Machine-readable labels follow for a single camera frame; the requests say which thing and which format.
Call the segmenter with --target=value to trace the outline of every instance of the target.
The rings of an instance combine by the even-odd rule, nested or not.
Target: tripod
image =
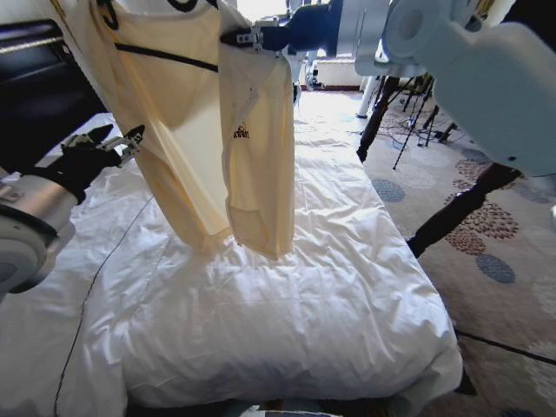
[[[409,138],[411,137],[411,134],[414,132],[415,125],[417,124],[417,121],[419,120],[419,116],[423,112],[423,109],[425,108],[425,104],[427,103],[428,99],[431,98],[431,95],[433,94],[433,86],[434,86],[434,82],[431,82],[430,85],[428,86],[427,93],[423,97],[423,103],[421,103],[419,111],[417,112],[417,116],[414,119],[413,118],[410,119],[410,127],[409,127],[409,132],[407,132],[406,141],[403,143],[403,146],[401,147],[401,150],[400,150],[400,154],[398,155],[398,159],[396,159],[396,162],[395,162],[394,166],[392,167],[392,169],[396,169],[396,167],[398,166],[398,162],[401,159],[401,154],[403,154],[403,151],[406,149],[407,142],[409,141]],[[427,138],[427,145],[426,146],[428,146],[428,140],[430,138],[430,132],[431,132],[432,126],[433,126],[433,124],[430,123],[429,137]]]

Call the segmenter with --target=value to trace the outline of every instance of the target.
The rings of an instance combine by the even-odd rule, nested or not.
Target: white duvet
[[[195,253],[134,162],[88,196],[55,271],[0,305],[1,415],[53,414],[112,251],[59,415],[122,415],[128,394],[152,407],[394,395],[403,416],[458,386],[447,311],[346,137],[296,135],[294,250],[279,261],[232,237]]]

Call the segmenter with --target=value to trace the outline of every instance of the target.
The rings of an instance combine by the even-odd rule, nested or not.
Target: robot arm
[[[256,50],[349,53],[362,76],[427,70],[436,79],[436,102],[493,161],[556,189],[556,54],[521,24],[483,27],[473,17],[476,4],[331,0],[301,6],[283,26],[256,23],[222,41]]]
[[[106,167],[121,166],[137,151],[143,126],[103,142],[112,125],[70,137],[63,155],[12,183],[0,182],[0,301],[41,282],[75,233],[70,212]],[[122,153],[119,145],[127,145]]]

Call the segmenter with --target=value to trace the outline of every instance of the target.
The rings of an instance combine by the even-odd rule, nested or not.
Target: carpet
[[[421,132],[409,139],[392,170],[413,108],[411,103],[407,113],[401,111],[404,98],[391,105],[364,168],[399,231],[409,237],[473,184],[490,161],[460,130],[447,144],[432,141],[427,148],[417,146],[418,136],[426,137]],[[355,151],[367,122],[354,116],[360,99],[360,93],[304,93],[296,130],[325,129],[342,140],[348,135]],[[418,127],[433,105],[427,104]],[[449,123],[440,113],[434,130]],[[549,215],[555,203],[554,195],[520,178],[490,194],[483,208],[420,258],[461,332],[556,360],[556,230]],[[477,395],[446,395],[423,416],[556,415],[556,366],[468,337],[460,337],[460,348]]]

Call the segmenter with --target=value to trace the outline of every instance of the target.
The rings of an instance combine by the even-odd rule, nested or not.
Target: white bed
[[[456,388],[451,321],[352,143],[298,132],[295,152],[294,251],[279,261],[231,237],[194,253],[134,162],[106,169],[55,271],[0,305],[0,414],[53,414],[112,251],[59,415],[122,415],[127,395],[149,407],[394,395],[396,415],[414,415]]]

